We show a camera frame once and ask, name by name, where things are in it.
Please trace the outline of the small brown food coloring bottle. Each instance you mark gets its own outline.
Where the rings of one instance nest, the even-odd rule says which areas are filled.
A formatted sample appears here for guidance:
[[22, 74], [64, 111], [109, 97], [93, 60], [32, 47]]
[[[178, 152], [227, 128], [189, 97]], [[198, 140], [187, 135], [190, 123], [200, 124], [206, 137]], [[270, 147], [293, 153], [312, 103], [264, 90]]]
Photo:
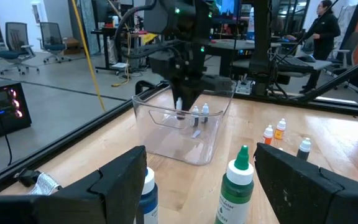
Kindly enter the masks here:
[[183, 100], [182, 100], [181, 97], [178, 97], [178, 99], [177, 99], [177, 101], [176, 101], [176, 103], [175, 103], [175, 109], [176, 109], [176, 111], [177, 111], [177, 113], [176, 113], [176, 118], [177, 118], [177, 120], [179, 120], [179, 121], [184, 120], [185, 117], [186, 117], [186, 113], [184, 113], [184, 112], [182, 111], [182, 106], [183, 106]]

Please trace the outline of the large green food coloring bottle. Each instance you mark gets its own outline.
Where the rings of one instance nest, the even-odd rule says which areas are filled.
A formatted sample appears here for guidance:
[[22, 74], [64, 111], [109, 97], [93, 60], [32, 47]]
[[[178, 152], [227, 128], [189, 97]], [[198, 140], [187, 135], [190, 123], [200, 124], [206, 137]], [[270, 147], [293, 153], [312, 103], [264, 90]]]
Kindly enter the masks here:
[[254, 167], [243, 145], [223, 175], [214, 224], [245, 224], [254, 188]]

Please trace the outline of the grey rolling desk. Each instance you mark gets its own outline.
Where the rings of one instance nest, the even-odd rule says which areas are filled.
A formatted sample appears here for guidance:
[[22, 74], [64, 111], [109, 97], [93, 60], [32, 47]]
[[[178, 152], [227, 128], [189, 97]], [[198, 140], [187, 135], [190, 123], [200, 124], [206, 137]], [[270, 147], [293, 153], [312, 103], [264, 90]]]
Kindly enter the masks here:
[[[249, 75], [250, 59], [237, 60], [232, 64], [232, 74], [237, 75], [240, 80], [237, 82], [236, 92], [250, 95], [255, 83]], [[278, 64], [277, 82], [287, 85], [291, 77], [302, 78], [312, 73], [319, 73], [322, 69], [332, 63], [325, 60], [316, 60], [312, 56], [304, 57], [287, 56]]]

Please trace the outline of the large blue food coloring bottle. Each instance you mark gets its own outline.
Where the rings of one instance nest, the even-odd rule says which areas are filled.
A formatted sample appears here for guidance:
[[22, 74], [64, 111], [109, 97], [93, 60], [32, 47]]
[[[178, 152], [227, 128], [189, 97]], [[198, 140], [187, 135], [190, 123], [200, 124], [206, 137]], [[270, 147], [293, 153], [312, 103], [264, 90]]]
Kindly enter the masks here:
[[144, 188], [133, 224], [158, 224], [158, 185], [155, 172], [147, 167]]

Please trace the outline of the black standing desk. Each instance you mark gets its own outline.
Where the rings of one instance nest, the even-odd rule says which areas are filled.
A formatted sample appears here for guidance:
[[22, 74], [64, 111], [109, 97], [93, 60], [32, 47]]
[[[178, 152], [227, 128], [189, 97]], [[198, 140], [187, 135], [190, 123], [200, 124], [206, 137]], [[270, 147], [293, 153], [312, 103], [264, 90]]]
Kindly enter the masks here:
[[[102, 27], [101, 29], [93, 29], [92, 34], [97, 36], [101, 35], [103, 37], [103, 52], [104, 52], [104, 61], [105, 66], [95, 67], [96, 73], [104, 70], [109, 72], [115, 72], [116, 75], [124, 71], [124, 67], [118, 67], [118, 63], [122, 62], [122, 58], [115, 59], [115, 62], [110, 61], [114, 53], [110, 52], [109, 41], [114, 40], [114, 35], [116, 28], [113, 27]], [[151, 33], [146, 33], [146, 31], [135, 32], [131, 34], [131, 49], [139, 50], [141, 46], [145, 45], [147, 42], [153, 40]], [[129, 62], [129, 73], [143, 71], [141, 59], [130, 59]]]

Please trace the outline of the small orange food coloring bottle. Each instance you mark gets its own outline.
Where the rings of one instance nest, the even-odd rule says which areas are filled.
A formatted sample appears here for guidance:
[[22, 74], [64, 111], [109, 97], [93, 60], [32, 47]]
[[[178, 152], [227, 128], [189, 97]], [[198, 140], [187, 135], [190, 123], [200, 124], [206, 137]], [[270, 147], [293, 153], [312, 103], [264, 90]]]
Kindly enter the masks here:
[[271, 144], [273, 139], [273, 128], [271, 125], [268, 125], [263, 133], [263, 143]]

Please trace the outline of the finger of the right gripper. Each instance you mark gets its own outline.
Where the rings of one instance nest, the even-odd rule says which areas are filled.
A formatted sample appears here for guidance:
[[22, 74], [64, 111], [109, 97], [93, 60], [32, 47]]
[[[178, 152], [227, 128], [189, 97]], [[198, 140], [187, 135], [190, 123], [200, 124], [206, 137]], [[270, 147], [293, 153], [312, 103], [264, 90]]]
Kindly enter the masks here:
[[203, 91], [203, 87], [199, 83], [182, 83], [178, 89], [183, 111], [189, 111]]
[[171, 89], [172, 89], [173, 104], [174, 104], [174, 107], [176, 108], [177, 107], [177, 100], [178, 100], [178, 97], [179, 97], [179, 81], [178, 80], [172, 80], [170, 82], [170, 86], [171, 86]]

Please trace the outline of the small yellow food coloring bottle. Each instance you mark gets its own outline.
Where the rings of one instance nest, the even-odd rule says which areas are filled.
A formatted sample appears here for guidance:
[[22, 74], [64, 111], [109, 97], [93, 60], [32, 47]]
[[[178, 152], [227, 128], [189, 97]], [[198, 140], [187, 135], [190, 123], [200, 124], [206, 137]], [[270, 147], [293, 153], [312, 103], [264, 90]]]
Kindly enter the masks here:
[[285, 133], [286, 126], [287, 126], [287, 123], [286, 123], [285, 119], [282, 118], [276, 126], [276, 129], [274, 132], [274, 138], [283, 139], [283, 135]]

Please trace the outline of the light grey office chair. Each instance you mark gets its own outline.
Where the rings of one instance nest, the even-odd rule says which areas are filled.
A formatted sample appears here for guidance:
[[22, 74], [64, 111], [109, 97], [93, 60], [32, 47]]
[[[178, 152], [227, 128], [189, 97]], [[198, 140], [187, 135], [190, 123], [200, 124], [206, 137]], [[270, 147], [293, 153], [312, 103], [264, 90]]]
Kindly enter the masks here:
[[347, 69], [353, 67], [353, 54], [357, 46], [358, 32], [353, 32], [342, 47], [332, 51], [331, 54], [333, 56], [328, 59], [330, 62], [332, 62], [332, 64], [328, 67], [327, 71], [329, 71], [331, 75], [334, 76], [339, 75], [340, 73], [345, 72]]

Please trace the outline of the large blue display screen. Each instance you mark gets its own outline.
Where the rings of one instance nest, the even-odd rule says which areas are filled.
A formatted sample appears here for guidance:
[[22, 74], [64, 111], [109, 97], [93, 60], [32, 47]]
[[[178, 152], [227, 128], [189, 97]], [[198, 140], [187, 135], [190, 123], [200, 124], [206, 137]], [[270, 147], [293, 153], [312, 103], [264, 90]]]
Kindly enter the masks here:
[[235, 21], [239, 15], [241, 0], [214, 0], [218, 12], [213, 16], [214, 21]]

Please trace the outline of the grey mesh office chair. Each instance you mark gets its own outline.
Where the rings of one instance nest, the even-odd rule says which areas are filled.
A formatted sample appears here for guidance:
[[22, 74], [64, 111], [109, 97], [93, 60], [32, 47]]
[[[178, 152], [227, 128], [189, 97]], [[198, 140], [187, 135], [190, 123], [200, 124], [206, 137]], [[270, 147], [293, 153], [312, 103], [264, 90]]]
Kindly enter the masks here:
[[35, 65], [24, 63], [35, 57], [32, 50], [33, 45], [29, 44], [27, 33], [27, 24], [22, 22], [5, 23], [6, 50], [0, 50], [0, 58], [9, 62], [9, 65], [0, 69], [0, 75], [4, 75], [5, 71], [17, 68], [20, 75], [25, 75], [29, 68], [34, 68], [37, 73], [40, 70]]
[[56, 22], [40, 22], [41, 37], [37, 40], [40, 48], [48, 52], [50, 55], [43, 59], [43, 63], [49, 63], [50, 58], [54, 58], [56, 62], [62, 63], [64, 60], [72, 61], [70, 57], [62, 55], [68, 48], [67, 38], [62, 37], [60, 27]]

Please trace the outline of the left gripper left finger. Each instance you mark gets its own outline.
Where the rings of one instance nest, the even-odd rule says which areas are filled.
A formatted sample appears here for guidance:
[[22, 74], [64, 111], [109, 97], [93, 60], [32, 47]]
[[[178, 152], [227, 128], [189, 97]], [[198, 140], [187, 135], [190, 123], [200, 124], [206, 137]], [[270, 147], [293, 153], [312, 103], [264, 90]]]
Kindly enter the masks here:
[[136, 146], [54, 194], [0, 196], [0, 224], [133, 224], [146, 167]]

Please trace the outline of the dark grey desk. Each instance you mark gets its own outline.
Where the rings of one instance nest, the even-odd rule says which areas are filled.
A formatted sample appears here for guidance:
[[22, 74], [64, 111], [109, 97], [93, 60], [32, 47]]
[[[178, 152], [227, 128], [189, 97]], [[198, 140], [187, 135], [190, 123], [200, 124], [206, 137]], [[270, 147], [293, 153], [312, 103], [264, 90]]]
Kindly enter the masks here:
[[272, 65], [268, 50], [280, 47], [278, 43], [261, 44], [250, 40], [217, 39], [200, 47], [200, 52], [221, 58], [219, 75], [231, 77], [234, 74], [234, 63], [251, 52], [250, 68], [252, 72], [267, 73]]

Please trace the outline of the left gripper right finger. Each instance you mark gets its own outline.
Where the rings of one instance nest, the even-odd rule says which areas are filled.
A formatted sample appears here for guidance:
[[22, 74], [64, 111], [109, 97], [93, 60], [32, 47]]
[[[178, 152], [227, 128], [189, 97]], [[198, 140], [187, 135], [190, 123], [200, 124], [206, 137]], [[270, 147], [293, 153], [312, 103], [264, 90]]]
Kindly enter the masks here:
[[262, 143], [254, 164], [280, 224], [358, 224], [357, 181]]

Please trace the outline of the clear plastic bin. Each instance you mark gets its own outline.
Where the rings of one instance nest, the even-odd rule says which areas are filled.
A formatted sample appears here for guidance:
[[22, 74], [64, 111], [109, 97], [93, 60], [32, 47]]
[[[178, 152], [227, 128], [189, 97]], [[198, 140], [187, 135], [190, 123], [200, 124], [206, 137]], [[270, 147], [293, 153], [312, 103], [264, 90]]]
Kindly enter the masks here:
[[[234, 90], [203, 91], [186, 113], [184, 120], [176, 118], [172, 90], [164, 88], [152, 96], [132, 97], [139, 141], [147, 152], [169, 157], [192, 165], [210, 163], [218, 137], [226, 125]], [[201, 122], [203, 105], [209, 106], [208, 121]], [[199, 109], [199, 123], [193, 127], [192, 110]]]

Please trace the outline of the small blue food coloring bottle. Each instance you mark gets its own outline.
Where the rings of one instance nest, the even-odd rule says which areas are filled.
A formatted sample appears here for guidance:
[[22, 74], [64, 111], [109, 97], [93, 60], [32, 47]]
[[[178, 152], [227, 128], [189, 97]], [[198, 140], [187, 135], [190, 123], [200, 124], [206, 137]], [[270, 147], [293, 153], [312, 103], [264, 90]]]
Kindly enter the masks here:
[[305, 138], [304, 140], [302, 140], [296, 156], [297, 158], [306, 161], [308, 159], [310, 151], [311, 151], [311, 140], [310, 138]]

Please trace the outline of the black curved hook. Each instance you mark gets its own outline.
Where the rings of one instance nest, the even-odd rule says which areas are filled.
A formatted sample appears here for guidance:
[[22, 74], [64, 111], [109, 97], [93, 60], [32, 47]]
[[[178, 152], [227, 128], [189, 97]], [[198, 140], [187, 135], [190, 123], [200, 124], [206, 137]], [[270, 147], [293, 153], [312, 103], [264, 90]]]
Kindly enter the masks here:
[[145, 80], [140, 80], [135, 84], [135, 94], [139, 95], [140, 93], [142, 93], [144, 91], [145, 88], [146, 89], [154, 89], [155, 84], [150, 83]]

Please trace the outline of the black aluminium table frame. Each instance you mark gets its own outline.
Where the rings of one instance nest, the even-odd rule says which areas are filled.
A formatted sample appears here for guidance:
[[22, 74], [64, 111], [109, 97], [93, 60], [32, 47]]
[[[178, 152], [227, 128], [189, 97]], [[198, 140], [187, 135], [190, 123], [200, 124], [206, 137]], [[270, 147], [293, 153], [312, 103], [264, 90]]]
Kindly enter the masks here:
[[[145, 88], [142, 93], [136, 96], [144, 99], [165, 87], [170, 87], [166, 80], [156, 84], [154, 89]], [[132, 108], [132, 103], [131, 101], [127, 100], [119, 107], [105, 112], [105, 114], [98, 116], [97, 118], [80, 126], [76, 130], [46, 145], [29, 156], [23, 157], [22, 159], [15, 162], [8, 163], [7, 167], [0, 171], [0, 192], [19, 180], [19, 173], [22, 169], [36, 168], [44, 164], [45, 162], [51, 160], [53, 157], [67, 150], [70, 146], [76, 144], [78, 141], [95, 132], [97, 129], [104, 126], [107, 122], [120, 116], [130, 108]]]

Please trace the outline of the person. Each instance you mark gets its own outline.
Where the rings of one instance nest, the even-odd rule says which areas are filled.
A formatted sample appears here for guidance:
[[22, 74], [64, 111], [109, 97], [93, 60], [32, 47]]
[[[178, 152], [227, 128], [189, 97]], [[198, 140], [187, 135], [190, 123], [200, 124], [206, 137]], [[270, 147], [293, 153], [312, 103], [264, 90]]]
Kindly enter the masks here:
[[313, 57], [316, 60], [326, 60], [334, 48], [334, 39], [341, 34], [337, 17], [334, 15], [331, 0], [322, 0], [317, 8], [318, 17], [312, 26], [301, 37], [313, 39]]

